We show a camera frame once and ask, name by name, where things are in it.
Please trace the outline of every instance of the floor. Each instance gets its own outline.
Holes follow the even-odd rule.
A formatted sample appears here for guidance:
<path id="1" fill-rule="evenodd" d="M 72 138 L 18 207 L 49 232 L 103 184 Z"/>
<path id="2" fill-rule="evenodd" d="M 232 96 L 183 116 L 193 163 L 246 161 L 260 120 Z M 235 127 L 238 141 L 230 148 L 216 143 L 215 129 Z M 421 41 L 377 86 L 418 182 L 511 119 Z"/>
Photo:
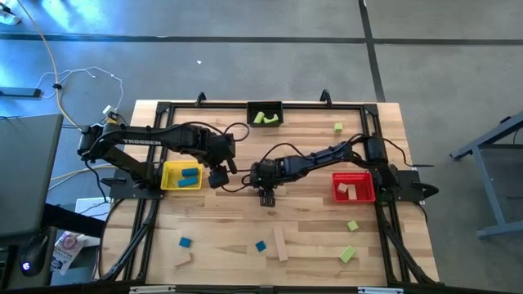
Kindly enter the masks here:
<path id="1" fill-rule="evenodd" d="M 16 1 L 7 2 L 23 23 L 2 25 L 0 33 L 33 34 Z M 477 239 L 476 230 L 493 225 L 494 217 L 472 158 L 454 163 L 449 157 L 523 108 L 523 42 L 364 42 L 370 33 L 382 40 L 425 38 L 435 39 L 433 43 L 520 40 L 523 2 L 367 0 L 371 31 L 362 25 L 358 0 L 25 2 L 46 33 L 80 40 L 80 34 L 98 34 L 95 42 L 53 41 L 51 48 L 59 70 L 96 65 L 121 78 L 125 93 L 119 110 L 127 119 L 137 99 L 195 99 L 201 91 L 208 99 L 318 100 L 328 88 L 335 101 L 399 102 L 413 160 L 436 165 L 420 172 L 424 181 L 440 188 L 426 209 L 441 281 L 523 292 L 523 234 Z M 134 36 L 122 40 L 135 42 L 111 42 L 106 35 Z M 141 42 L 147 39 L 143 36 L 156 42 Z M 162 36 L 254 39 L 179 42 Z M 280 39 L 259 43 L 256 37 Z M 333 41 L 329 38 L 346 42 L 328 43 Z M 51 70 L 41 42 L 0 39 L 0 52 L 2 86 L 34 87 Z M 64 82 L 64 107 L 77 123 L 96 122 L 106 105 L 118 103 L 118 82 L 93 73 L 96 78 L 76 73 Z M 47 80 L 42 86 L 45 95 L 51 93 L 50 85 Z M 1 115 L 56 112 L 54 99 L 0 100 Z M 75 153 L 78 138 L 77 132 L 63 130 L 53 175 L 83 168 Z M 100 173 L 108 176 L 111 171 Z M 76 198 L 98 197 L 93 183 L 92 174 L 76 176 L 53 189 L 47 201 L 71 204 Z"/>

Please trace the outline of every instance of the blue cube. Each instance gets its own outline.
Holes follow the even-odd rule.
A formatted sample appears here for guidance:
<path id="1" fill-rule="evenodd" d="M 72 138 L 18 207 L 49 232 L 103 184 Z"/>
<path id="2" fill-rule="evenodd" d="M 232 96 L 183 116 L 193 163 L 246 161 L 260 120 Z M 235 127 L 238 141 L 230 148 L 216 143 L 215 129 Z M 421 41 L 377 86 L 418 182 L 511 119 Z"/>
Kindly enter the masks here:
<path id="1" fill-rule="evenodd" d="M 181 237 L 180 242 L 178 243 L 178 245 L 180 245 L 182 247 L 185 247 L 185 248 L 189 248 L 190 247 L 190 239 Z"/>
<path id="2" fill-rule="evenodd" d="M 197 176 L 186 178 L 186 179 L 178 181 L 178 187 L 180 187 L 180 188 L 188 186 L 188 185 L 194 185 L 194 184 L 198 184 L 198 177 Z"/>
<path id="3" fill-rule="evenodd" d="M 198 168 L 192 167 L 192 168 L 184 168 L 181 170 L 182 176 L 197 176 L 198 175 Z"/>
<path id="4" fill-rule="evenodd" d="M 258 252 L 262 252 L 266 248 L 267 248 L 267 246 L 265 246 L 265 242 L 260 241 L 260 242 L 256 243 L 256 249 L 258 250 Z"/>

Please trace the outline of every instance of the green block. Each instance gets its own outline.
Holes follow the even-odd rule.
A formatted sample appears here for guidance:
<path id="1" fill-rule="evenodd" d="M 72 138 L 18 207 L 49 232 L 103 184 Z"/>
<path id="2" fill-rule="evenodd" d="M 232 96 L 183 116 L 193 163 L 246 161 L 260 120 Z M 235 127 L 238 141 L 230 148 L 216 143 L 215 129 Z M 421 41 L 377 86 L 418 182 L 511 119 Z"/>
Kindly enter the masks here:
<path id="1" fill-rule="evenodd" d="M 271 119 L 263 118 L 263 122 L 264 123 L 278 122 L 278 114 L 275 114 L 275 116 L 273 116 Z"/>
<path id="2" fill-rule="evenodd" d="M 342 254 L 340 254 L 340 259 L 347 263 L 356 253 L 356 250 L 352 246 L 347 246 L 345 250 L 343 250 Z"/>
<path id="3" fill-rule="evenodd" d="M 343 124 L 341 122 L 334 123 L 334 131 L 340 132 L 343 130 Z"/>
<path id="4" fill-rule="evenodd" d="M 262 111 L 258 111 L 258 114 L 256 114 L 254 118 L 254 123 L 262 123 L 263 118 L 265 118 L 265 114 Z"/>
<path id="5" fill-rule="evenodd" d="M 348 223 L 346 223 L 346 226 L 349 227 L 349 230 L 352 232 L 354 230 L 357 230 L 359 228 L 358 224 L 355 220 L 351 220 Z"/>

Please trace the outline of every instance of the red basket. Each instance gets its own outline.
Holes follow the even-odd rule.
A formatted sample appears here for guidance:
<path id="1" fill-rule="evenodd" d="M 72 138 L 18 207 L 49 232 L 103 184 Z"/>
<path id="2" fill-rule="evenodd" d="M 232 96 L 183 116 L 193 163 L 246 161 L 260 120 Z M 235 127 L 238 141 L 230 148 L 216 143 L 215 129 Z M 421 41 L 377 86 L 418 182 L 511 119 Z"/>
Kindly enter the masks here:
<path id="1" fill-rule="evenodd" d="M 356 200 L 350 200 L 348 193 L 337 191 L 339 184 L 354 185 Z M 376 201 L 373 178 L 368 172 L 336 172 L 333 173 L 334 201 L 339 203 L 372 203 Z"/>

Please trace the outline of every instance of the wooden tabletop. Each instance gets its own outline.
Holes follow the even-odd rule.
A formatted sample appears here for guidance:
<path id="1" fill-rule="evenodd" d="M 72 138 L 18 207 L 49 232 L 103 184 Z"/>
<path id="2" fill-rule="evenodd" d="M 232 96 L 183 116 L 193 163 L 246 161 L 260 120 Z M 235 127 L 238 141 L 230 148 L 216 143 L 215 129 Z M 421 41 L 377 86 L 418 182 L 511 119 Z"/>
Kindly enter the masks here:
<path id="1" fill-rule="evenodd" d="M 132 116 L 133 126 L 153 125 L 157 100 L 138 100 Z M 407 153 L 400 106 L 378 104 L 383 136 Z M 234 122 L 245 122 L 244 109 L 177 109 L 175 123 L 199 120 L 222 130 Z M 334 123 L 343 123 L 341 134 Z M 236 138 L 245 134 L 233 127 Z M 284 124 L 278 128 L 252 128 L 245 141 L 236 143 L 238 169 L 250 168 L 275 144 L 288 142 L 304 154 L 325 149 L 361 132 L 360 115 L 350 110 L 284 111 Z M 355 151 L 364 155 L 361 144 Z M 125 151 L 145 161 L 147 147 L 128 145 Z M 387 146 L 388 157 L 399 169 L 406 169 L 401 153 Z M 294 154 L 289 147 L 275 149 L 269 158 Z M 193 159 L 168 153 L 168 160 Z M 307 177 L 275 190 L 276 207 L 260 207 L 254 189 L 230 194 L 210 189 L 205 170 L 202 189 L 169 192 L 160 202 L 154 231 L 147 283 L 167 284 L 243 284 L 301 286 L 383 286 L 386 285 L 378 225 L 373 204 L 344 205 L 333 201 L 332 173 L 361 171 L 350 163 L 338 163 L 311 172 Z M 230 177 L 229 189 L 241 186 L 244 173 Z M 126 200 L 107 225 L 103 244 L 103 271 L 106 272 L 127 246 L 136 210 L 136 200 Z M 438 279 L 431 240 L 422 211 L 412 203 L 398 203 L 400 226 L 405 246 L 427 275 Z M 346 223 L 357 221 L 360 228 L 349 232 Z M 280 262 L 273 227 L 281 225 L 288 261 Z M 178 246 L 180 237 L 192 239 L 190 249 Z M 258 252 L 255 244 L 264 241 L 267 249 Z M 338 256 L 352 245 L 357 250 L 348 263 Z M 182 251 L 192 261 L 175 267 Z M 396 250 L 392 259 L 399 275 Z M 141 259 L 138 251 L 135 273 Z"/>

